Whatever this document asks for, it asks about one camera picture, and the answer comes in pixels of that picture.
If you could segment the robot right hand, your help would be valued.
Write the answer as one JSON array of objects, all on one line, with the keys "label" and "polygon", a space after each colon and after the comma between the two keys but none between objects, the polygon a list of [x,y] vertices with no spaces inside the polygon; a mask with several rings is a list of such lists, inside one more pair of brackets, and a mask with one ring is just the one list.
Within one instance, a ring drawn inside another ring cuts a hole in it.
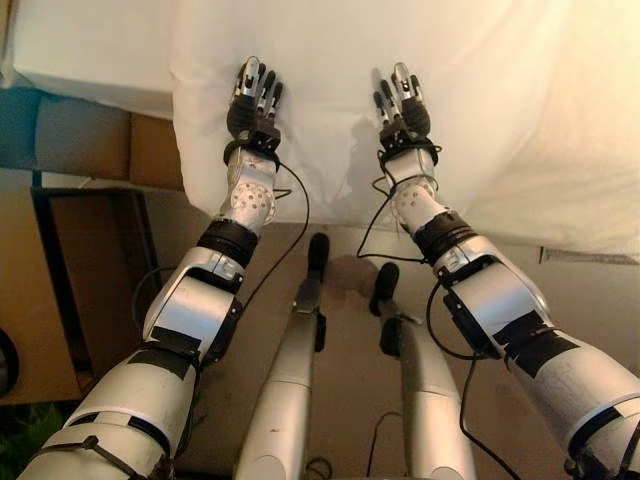
[{"label": "robot right hand", "polygon": [[389,81],[379,82],[373,101],[381,122],[379,141],[386,155],[433,147],[429,138],[431,121],[420,82],[404,62],[394,65]]}]

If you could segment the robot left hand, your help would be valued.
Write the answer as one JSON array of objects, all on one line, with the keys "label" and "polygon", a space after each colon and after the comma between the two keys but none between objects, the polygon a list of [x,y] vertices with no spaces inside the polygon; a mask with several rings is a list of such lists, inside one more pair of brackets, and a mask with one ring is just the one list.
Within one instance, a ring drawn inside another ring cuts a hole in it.
[{"label": "robot left hand", "polygon": [[227,129],[233,139],[274,153],[281,141],[275,119],[283,91],[284,84],[276,72],[250,56],[238,72],[227,113]]}]

